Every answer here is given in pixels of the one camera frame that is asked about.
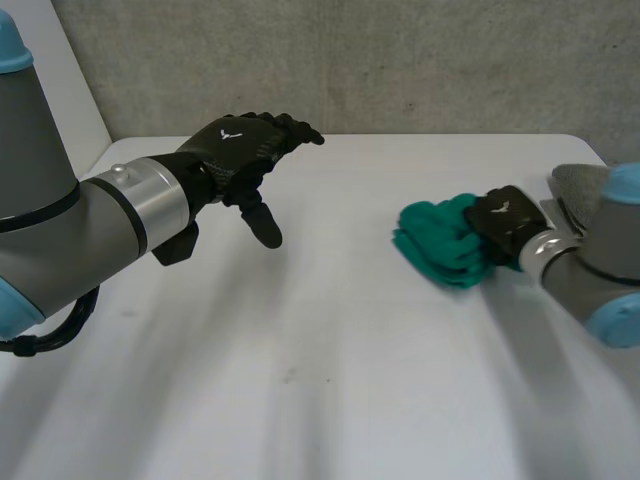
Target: teal towel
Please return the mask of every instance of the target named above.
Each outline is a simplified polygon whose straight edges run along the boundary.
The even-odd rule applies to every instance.
[[[493,264],[464,218],[464,210],[475,201],[465,193],[438,205],[409,205],[400,213],[393,243],[418,271],[438,283],[456,288],[480,283]]]

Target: robotic hand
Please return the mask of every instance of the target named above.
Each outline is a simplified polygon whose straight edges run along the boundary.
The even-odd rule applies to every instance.
[[[547,224],[519,189],[480,197],[466,212],[498,265],[520,266],[612,348],[640,345],[640,164],[612,171],[583,243]]]
[[[237,205],[254,235],[268,248],[282,244],[282,234],[258,187],[280,159],[302,143],[322,145],[324,138],[306,122],[287,114],[227,115],[196,133],[178,152],[198,156],[215,184],[215,201]]]
[[[229,115],[174,153],[114,165],[74,186],[50,218],[7,229],[0,234],[0,336],[6,339],[0,350],[30,356],[71,341],[93,311],[101,282],[148,251],[165,266],[189,258],[196,215],[209,203],[237,205],[258,240],[279,247],[282,234],[258,187],[303,143],[322,145],[324,138],[286,114]],[[78,297],[52,334],[16,338]]]
[[[465,216],[486,240],[489,257],[496,265],[516,266],[525,244],[550,229],[538,207],[512,185],[479,197]]]

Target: light blue cap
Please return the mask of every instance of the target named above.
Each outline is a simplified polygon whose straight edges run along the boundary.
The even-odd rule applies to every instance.
[[[0,74],[13,73],[33,65],[33,55],[22,43],[13,18],[0,10]]]
[[[42,312],[0,277],[0,339],[15,338],[43,321]]]
[[[591,335],[611,348],[640,345],[640,293],[616,298],[593,312],[585,325]]]
[[[628,163],[612,169],[602,196],[616,203],[640,205],[640,163]]]

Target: white table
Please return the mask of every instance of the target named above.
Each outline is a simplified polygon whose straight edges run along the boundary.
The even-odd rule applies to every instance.
[[[182,140],[117,142],[93,173]],[[523,275],[440,289],[390,241],[412,202],[543,199],[560,163],[601,162],[561,135],[299,149],[262,188],[281,249],[208,207],[190,261],[143,258],[72,346],[0,359],[0,478],[637,479],[638,352],[604,351]]]

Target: black glove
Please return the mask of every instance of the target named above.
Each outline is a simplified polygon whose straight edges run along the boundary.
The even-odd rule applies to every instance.
[[[216,200],[237,205],[242,218],[266,247],[278,248],[282,233],[258,187],[265,174],[303,143],[322,145],[324,138],[306,122],[286,113],[227,115],[210,123],[177,151],[196,154],[215,183]]]
[[[537,234],[549,230],[544,214],[517,187],[491,190],[465,210],[467,222],[487,242],[496,265],[517,266],[520,251]]]

